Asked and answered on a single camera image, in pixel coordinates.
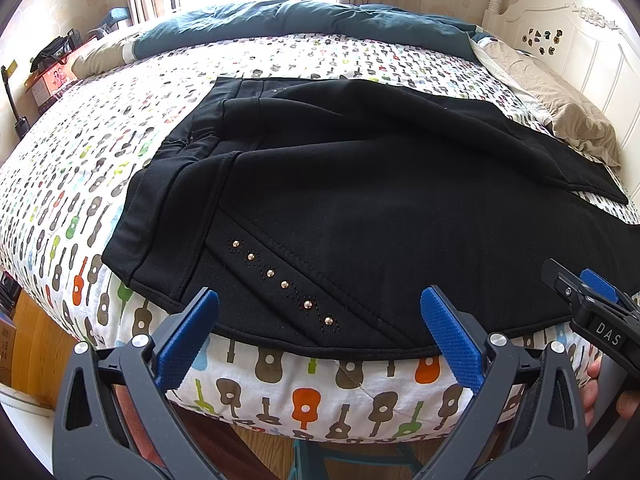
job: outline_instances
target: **headboard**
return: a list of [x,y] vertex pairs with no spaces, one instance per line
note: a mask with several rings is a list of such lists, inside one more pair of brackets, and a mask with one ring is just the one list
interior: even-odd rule
[[544,61],[609,118],[640,207],[640,37],[616,0],[490,0],[482,28]]

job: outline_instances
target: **black garment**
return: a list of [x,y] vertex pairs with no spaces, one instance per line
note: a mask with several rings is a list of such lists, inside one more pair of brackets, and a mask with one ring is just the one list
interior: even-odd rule
[[540,281],[547,258],[638,290],[638,228],[570,190],[626,202],[602,165],[487,102],[219,79],[132,178],[102,259],[168,312],[210,286],[214,331],[249,344],[433,355],[431,283],[509,336],[570,318]]

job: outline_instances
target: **guitar print bed sheet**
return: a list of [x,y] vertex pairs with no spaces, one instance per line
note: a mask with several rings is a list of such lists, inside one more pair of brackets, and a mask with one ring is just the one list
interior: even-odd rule
[[[169,52],[79,82],[0,168],[0,264],[67,332],[97,348],[152,333],[166,313],[124,286],[101,254],[131,176],[207,94],[217,76],[368,78],[493,102],[548,134],[482,67],[421,48],[299,34]],[[580,193],[627,223],[633,205]],[[519,338],[560,340],[582,383],[598,351],[568,326]],[[514,388],[504,417],[521,391]],[[310,440],[395,442],[448,433],[471,398],[442,358],[337,362],[211,335],[168,398],[255,431]]]

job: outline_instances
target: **yellow tag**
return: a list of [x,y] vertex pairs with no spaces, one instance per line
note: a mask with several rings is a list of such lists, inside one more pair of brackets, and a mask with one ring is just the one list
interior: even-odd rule
[[18,68],[18,64],[15,62],[15,59],[11,62],[11,65],[9,65],[9,67],[6,69],[6,76],[7,78],[10,78],[13,73],[15,72],[15,69]]

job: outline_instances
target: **finger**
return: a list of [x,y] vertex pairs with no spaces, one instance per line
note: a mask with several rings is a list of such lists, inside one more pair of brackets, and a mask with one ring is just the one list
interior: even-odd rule
[[598,398],[598,381],[589,381],[582,388],[582,405],[585,410],[590,409]]
[[593,417],[595,416],[595,413],[593,410],[588,410],[586,412],[584,412],[584,423],[587,426],[587,428],[593,424]]
[[587,367],[587,375],[591,379],[597,379],[600,375],[600,366],[602,364],[602,358],[598,357],[593,363]]
[[640,404],[640,392],[624,392],[620,395],[616,408],[622,418],[629,420]]

